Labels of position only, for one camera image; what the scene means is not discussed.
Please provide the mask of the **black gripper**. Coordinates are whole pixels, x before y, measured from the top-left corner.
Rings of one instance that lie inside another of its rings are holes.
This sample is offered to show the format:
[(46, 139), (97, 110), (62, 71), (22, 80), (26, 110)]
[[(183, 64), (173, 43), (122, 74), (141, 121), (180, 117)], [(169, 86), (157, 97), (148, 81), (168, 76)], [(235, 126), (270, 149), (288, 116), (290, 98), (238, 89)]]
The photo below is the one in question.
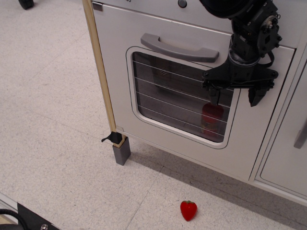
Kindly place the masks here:
[(212, 105), (219, 105), (222, 89), (249, 89), (249, 103), (254, 107), (259, 104), (267, 91), (274, 87), (274, 80), (278, 76), (277, 71), (262, 64), (243, 66), (226, 60), (222, 65), (203, 72), (202, 86), (209, 90)]

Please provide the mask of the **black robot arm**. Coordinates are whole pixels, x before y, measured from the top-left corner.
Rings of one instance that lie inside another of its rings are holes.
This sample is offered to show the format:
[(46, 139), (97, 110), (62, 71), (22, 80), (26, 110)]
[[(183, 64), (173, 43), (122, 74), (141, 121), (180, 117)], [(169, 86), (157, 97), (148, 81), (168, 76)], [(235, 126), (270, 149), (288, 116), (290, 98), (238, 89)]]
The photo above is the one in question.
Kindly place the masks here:
[(274, 87), (279, 73), (270, 69), (273, 49), (279, 47), (278, 9), (271, 0), (203, 0), (205, 9), (218, 18), (231, 20), (226, 61), (202, 74), (202, 86), (210, 102), (218, 105), (224, 89), (248, 89), (250, 106), (256, 106)]

